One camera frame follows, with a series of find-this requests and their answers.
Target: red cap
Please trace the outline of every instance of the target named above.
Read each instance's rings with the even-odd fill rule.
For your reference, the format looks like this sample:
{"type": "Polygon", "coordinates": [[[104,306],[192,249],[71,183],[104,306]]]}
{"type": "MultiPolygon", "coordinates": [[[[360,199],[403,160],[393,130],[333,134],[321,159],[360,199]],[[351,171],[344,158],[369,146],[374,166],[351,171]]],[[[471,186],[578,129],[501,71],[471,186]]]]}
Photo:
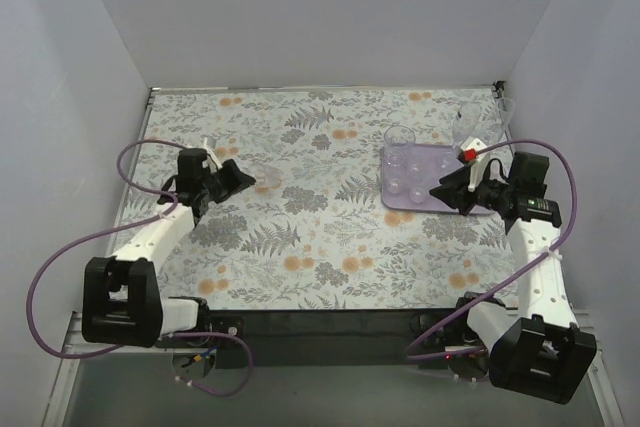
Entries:
{"type": "Polygon", "coordinates": [[[464,160],[465,162],[471,162],[472,160],[476,160],[478,154],[476,154],[475,149],[469,149],[464,151],[464,160]]]}

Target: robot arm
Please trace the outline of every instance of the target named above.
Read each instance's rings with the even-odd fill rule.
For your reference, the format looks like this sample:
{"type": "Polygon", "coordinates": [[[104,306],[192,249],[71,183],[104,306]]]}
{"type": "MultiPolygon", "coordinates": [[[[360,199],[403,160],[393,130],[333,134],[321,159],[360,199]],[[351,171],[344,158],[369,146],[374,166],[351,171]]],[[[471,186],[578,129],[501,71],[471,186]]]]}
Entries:
{"type": "Polygon", "coordinates": [[[191,232],[211,202],[221,203],[255,183],[233,160],[220,164],[207,148],[183,149],[175,183],[178,205],[162,214],[172,199],[161,197],[160,218],[143,227],[108,258],[95,257],[85,268],[82,335],[88,342],[152,347],[171,332],[198,326],[206,302],[161,298],[157,275],[180,240],[191,232]]]}
{"type": "MultiPolygon", "coordinates": [[[[431,194],[467,215],[475,205],[505,221],[516,265],[525,265],[560,236],[558,205],[544,198],[549,159],[517,152],[506,183],[491,180],[486,147],[477,139],[464,146],[466,165],[442,178],[431,194]]],[[[489,352],[494,386],[567,403],[596,354],[592,334],[580,331],[564,289],[561,257],[553,252],[518,280],[518,320],[504,306],[485,301],[472,307],[467,325],[489,352]]],[[[466,301],[476,297],[466,296],[466,301]]]]}

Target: white wall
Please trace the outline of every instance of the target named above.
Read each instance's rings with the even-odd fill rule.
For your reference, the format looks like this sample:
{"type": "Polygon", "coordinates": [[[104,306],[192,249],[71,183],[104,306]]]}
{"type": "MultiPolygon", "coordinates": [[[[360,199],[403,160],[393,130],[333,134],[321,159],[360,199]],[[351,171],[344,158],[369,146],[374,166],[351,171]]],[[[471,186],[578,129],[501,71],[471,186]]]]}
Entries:
{"type": "Polygon", "coordinates": [[[103,0],[148,85],[505,79],[549,0],[103,0]]]}
{"type": "MultiPolygon", "coordinates": [[[[119,148],[147,88],[100,0],[0,0],[0,425],[40,425],[58,361],[31,339],[29,282],[74,238],[112,224],[119,148]]],[[[97,244],[54,264],[37,291],[45,339],[62,345],[97,244]]]]}
{"type": "MultiPolygon", "coordinates": [[[[640,0],[552,0],[507,83],[515,137],[569,157],[579,213],[563,248],[573,301],[588,307],[627,425],[640,425],[640,0]]],[[[569,202],[555,166],[548,194],[569,202]]]]}

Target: purple tray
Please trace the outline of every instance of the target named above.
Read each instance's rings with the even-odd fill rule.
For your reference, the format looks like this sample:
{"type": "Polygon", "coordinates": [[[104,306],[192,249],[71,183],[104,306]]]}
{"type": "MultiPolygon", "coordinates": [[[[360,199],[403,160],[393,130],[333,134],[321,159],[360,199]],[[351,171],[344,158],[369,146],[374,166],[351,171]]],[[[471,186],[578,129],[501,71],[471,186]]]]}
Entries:
{"type": "MultiPolygon", "coordinates": [[[[439,180],[447,174],[450,174],[454,170],[457,170],[462,166],[459,162],[452,163],[447,168],[440,167],[439,159],[450,149],[449,145],[433,145],[433,144],[415,144],[412,148],[412,156],[414,159],[418,159],[420,164],[425,169],[425,179],[421,182],[427,190],[440,185],[439,180]]],[[[382,171],[382,203],[390,209],[396,210],[413,210],[415,212],[432,212],[432,213],[447,213],[455,214],[458,211],[450,209],[442,201],[435,197],[428,196],[427,200],[417,204],[409,198],[408,190],[405,190],[399,194],[392,194],[387,191],[385,185],[385,172],[382,171]]],[[[488,215],[491,211],[482,207],[474,207],[471,211],[474,215],[488,215]]]]}

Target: botanical print mat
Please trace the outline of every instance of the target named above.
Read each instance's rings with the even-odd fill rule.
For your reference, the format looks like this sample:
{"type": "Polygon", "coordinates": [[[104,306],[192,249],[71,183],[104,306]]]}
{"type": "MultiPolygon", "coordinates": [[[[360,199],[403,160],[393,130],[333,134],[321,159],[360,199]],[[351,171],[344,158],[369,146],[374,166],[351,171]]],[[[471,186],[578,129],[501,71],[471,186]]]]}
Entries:
{"type": "MultiPolygon", "coordinates": [[[[418,142],[450,142],[453,112],[469,100],[490,123],[489,89],[160,93],[147,137],[198,146],[208,136],[241,169],[261,162],[281,172],[275,188],[211,206],[165,263],[162,294],[204,297],[214,309],[351,309],[452,307],[467,290],[487,290],[515,268],[497,216],[380,202],[384,131],[402,124],[418,142]]],[[[508,165],[510,152],[499,156],[508,165]]],[[[162,185],[176,158],[144,146],[134,180],[162,185]]],[[[122,222],[150,215],[155,200],[130,191],[122,222]]],[[[514,305],[514,292],[501,298],[514,305]]]]}

